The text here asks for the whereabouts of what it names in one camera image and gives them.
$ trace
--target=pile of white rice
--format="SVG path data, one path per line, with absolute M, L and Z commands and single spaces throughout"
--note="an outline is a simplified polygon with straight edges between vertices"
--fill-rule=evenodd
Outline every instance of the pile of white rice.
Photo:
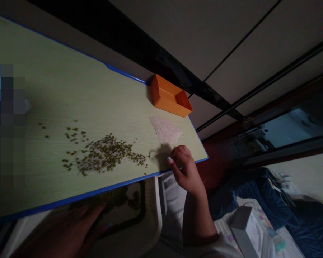
M 173 123 L 160 116 L 150 116 L 149 119 L 157 133 L 158 140 L 163 144 L 174 145 L 183 133 Z

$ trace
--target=light green desk surface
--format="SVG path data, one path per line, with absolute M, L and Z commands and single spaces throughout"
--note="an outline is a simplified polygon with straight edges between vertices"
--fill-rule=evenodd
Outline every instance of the light green desk surface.
M 149 159 L 148 168 L 124 162 L 103 175 L 84 177 L 75 166 L 68 171 L 61 162 L 70 159 L 66 152 L 85 146 L 66 139 L 65 133 L 74 132 L 67 131 L 68 126 L 78 127 L 78 135 L 86 131 L 93 141 L 109 133 L 128 143 L 136 141 L 133 152 L 148 155 L 160 147 L 149 116 L 161 116 L 183 131 L 177 145 L 186 145 L 196 161 L 207 158 L 189 117 L 155 108 L 148 86 L 2 17 L 0 64 L 14 64 L 14 76 L 25 76 L 25 96 L 31 102 L 25 139 L 14 139 L 15 146 L 25 143 L 25 174 L 8 175 L 25 176 L 25 186 L 0 186 L 0 217 L 160 171 Z M 21 153 L 21 149 L 14 151 L 14 162 L 24 162 Z M 9 177 L 2 176 L 2 185 L 5 178 Z

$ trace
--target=person's hand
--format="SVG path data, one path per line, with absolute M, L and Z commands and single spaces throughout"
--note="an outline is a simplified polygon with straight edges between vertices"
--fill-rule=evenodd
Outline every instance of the person's hand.
M 182 166 L 178 168 L 175 161 Z M 197 195 L 206 192 L 201 177 L 197 171 L 195 161 L 191 156 L 190 150 L 180 145 L 171 151 L 171 158 L 168 157 L 168 163 L 172 168 L 177 183 L 188 192 Z
M 98 227 L 86 237 L 104 207 L 105 204 L 101 204 L 90 209 L 85 205 L 61 215 L 30 242 L 19 248 L 12 258 L 83 257 L 108 229 L 108 226 Z

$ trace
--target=person's arm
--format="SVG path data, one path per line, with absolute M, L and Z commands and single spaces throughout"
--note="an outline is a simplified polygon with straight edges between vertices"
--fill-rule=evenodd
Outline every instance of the person's arm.
M 183 245 L 207 245 L 217 241 L 219 236 L 209 212 L 206 189 L 190 150 L 184 145 L 178 146 L 171 151 L 171 157 L 168 162 L 175 179 L 188 191 L 183 214 Z

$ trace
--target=orange plastic box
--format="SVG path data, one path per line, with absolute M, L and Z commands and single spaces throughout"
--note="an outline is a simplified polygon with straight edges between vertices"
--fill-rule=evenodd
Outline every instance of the orange plastic box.
M 154 76 L 151 87 L 155 107 L 182 117 L 193 111 L 186 92 L 159 75 Z

